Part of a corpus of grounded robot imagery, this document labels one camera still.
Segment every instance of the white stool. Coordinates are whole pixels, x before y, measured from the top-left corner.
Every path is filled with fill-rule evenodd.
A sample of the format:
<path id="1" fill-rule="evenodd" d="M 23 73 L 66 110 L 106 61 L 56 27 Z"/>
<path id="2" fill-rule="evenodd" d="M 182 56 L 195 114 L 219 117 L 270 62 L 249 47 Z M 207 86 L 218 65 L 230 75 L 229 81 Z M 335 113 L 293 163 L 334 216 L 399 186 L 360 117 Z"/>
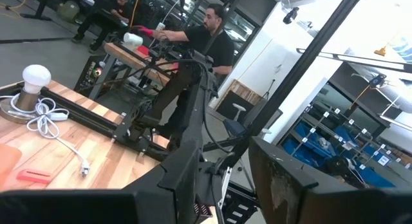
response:
<path id="1" fill-rule="evenodd" d="M 233 120 L 234 120 L 234 121 L 238 121 L 238 118 L 239 118 L 240 113 L 241 113 L 242 111 L 246 111 L 246 109 L 245 109 L 243 106 L 240 106 L 240 105 L 238 105 L 238 104 L 233 104 L 233 106 L 238 109 L 238 113 L 236 113 L 236 116 L 234 117 Z"/>

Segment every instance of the man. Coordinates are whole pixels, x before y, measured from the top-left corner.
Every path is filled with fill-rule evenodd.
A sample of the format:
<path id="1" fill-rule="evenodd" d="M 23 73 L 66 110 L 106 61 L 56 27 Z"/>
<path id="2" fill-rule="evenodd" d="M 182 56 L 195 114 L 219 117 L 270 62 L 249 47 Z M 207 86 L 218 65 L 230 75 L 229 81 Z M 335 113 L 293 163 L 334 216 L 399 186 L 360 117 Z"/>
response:
<path id="1" fill-rule="evenodd" d="M 72 38 L 72 41 L 75 43 L 81 42 L 84 38 L 84 33 L 87 29 L 89 29 L 92 23 L 96 23 L 102 28 L 100 35 L 97 39 L 90 45 L 90 52 L 94 52 L 100 48 L 106 36 L 117 29 L 119 29 L 120 21 L 124 23 L 129 23 L 129 18 L 131 17 L 131 9 L 127 3 L 127 0 L 116 0 L 110 1 L 107 6 L 105 6 L 106 2 L 104 1 L 96 1 L 95 5 L 91 9 L 91 12 L 88 14 L 84 22 L 80 25 L 79 29 L 77 30 L 76 36 Z M 108 16 L 112 15 L 113 21 L 110 21 L 108 16 L 102 15 L 104 13 L 104 9 L 109 8 L 107 14 Z"/>
<path id="2" fill-rule="evenodd" d="M 225 9 L 221 5 L 210 4 L 206 10 L 203 26 L 188 28 L 182 32 L 156 31 L 139 26 L 139 31 L 154 37 L 155 39 L 169 39 L 170 41 L 185 41 L 189 47 L 202 52 L 212 35 L 216 32 L 225 16 Z M 212 69 L 218 75 L 228 75 L 232 71 L 234 43 L 225 31 L 220 31 L 216 40 L 208 50 L 207 54 L 213 58 Z M 189 92 L 183 91 L 179 95 L 177 108 L 170 117 L 167 124 L 158 126 L 156 129 L 165 138 L 169 138 L 176 128 L 179 128 L 181 119 L 185 114 L 186 101 Z"/>

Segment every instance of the wood tabletop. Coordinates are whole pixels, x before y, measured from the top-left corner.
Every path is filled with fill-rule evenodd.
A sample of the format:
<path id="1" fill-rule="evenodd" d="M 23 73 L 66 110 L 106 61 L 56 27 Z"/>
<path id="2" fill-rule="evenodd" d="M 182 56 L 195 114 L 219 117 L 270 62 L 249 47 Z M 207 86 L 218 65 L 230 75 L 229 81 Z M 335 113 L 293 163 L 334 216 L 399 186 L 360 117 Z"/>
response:
<path id="1" fill-rule="evenodd" d="M 119 124 L 121 116 L 108 108 L 51 81 L 48 88 L 66 99 Z M 121 189 L 137 180 L 159 162 L 138 154 L 126 147 L 112 144 L 110 138 L 72 120 L 57 122 L 60 137 L 71 144 L 90 164 L 90 173 L 83 178 L 80 174 L 81 160 L 57 140 L 43 138 L 39 133 L 27 130 L 26 125 L 15 124 L 0 117 L 0 144 L 15 147 L 22 155 L 13 171 L 8 175 L 0 191 L 14 189 Z M 168 140 L 155 136 L 157 144 L 167 146 Z M 50 173 L 49 184 L 17 180 L 17 174 L 25 169 Z M 209 218 L 203 223 L 218 223 Z"/>
<path id="2" fill-rule="evenodd" d="M 122 50 L 121 48 L 119 48 L 113 43 L 106 43 L 104 45 L 104 50 L 106 51 L 107 54 L 115 56 L 119 61 L 123 62 L 124 64 L 127 64 L 128 66 L 134 69 L 141 69 L 146 66 L 146 64 L 144 64 L 142 61 L 138 60 L 136 57 Z M 138 56 L 143 57 L 143 58 L 148 57 L 147 55 L 144 55 L 143 53 L 139 51 L 136 51 L 135 53 Z M 160 68 L 163 70 L 172 70 L 174 69 L 174 66 L 172 64 L 168 64 L 165 66 L 161 66 Z M 166 77 L 165 75 L 162 75 L 161 73 L 153 69 L 147 70 L 145 73 L 145 76 L 148 77 L 149 79 L 160 82 L 162 85 L 166 85 L 166 83 L 169 81 L 168 77 Z"/>

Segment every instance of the gray floor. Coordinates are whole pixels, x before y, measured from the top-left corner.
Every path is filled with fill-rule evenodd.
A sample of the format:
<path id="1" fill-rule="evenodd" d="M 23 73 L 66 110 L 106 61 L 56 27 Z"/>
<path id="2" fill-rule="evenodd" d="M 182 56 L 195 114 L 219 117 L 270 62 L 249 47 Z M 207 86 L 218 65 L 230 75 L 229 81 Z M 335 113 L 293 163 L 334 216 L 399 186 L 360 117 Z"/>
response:
<path id="1" fill-rule="evenodd" d="M 0 0 L 0 3 L 11 6 L 18 5 L 17 0 Z M 23 13 L 34 14 L 38 2 L 28 0 L 26 5 L 22 6 L 19 11 Z M 14 39 L 38 39 L 52 37 L 72 37 L 77 27 L 73 24 L 61 21 L 54 11 L 46 8 L 44 15 L 51 17 L 52 21 L 38 21 L 32 19 L 23 19 L 9 17 L 15 15 L 0 8 L 0 40 Z M 87 62 L 90 54 L 88 53 L 88 44 L 94 36 L 87 33 L 86 39 L 82 44 L 73 44 L 70 40 L 49 41 L 49 42 L 26 42 L 19 44 L 0 44 L 0 86 L 11 84 L 22 80 L 22 70 L 30 64 L 42 64 L 46 66 L 52 75 L 52 79 L 61 84 L 74 88 L 76 81 Z M 164 111 L 165 122 L 173 112 L 175 104 L 171 104 Z M 223 117 L 214 111 L 208 111 L 207 123 L 216 140 L 224 140 L 228 137 L 227 132 L 221 122 Z M 203 128 L 203 141 L 210 142 L 209 136 Z M 205 153 L 210 161 L 215 161 L 223 153 L 220 150 Z M 247 170 L 250 172 L 247 154 L 243 156 L 243 161 Z M 231 180 L 245 187 L 250 188 L 244 172 L 238 172 L 235 166 Z M 253 215 L 248 223 L 264 223 L 260 212 Z"/>

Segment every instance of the dark hair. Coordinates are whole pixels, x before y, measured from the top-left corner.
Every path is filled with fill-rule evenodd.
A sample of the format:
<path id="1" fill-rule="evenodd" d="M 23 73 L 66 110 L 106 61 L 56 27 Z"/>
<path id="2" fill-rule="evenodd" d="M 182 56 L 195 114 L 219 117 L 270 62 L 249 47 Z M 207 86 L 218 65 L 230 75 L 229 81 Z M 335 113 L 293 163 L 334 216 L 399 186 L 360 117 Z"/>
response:
<path id="1" fill-rule="evenodd" d="M 214 13 L 215 13 L 218 17 L 220 17 L 220 18 L 222 18 L 222 19 L 225 18 L 226 11 L 225 11 L 225 9 L 224 9 L 224 7 L 223 7 L 222 5 L 219 5 L 219 4 L 209 4 L 207 8 L 212 8 L 212 9 L 214 10 Z"/>

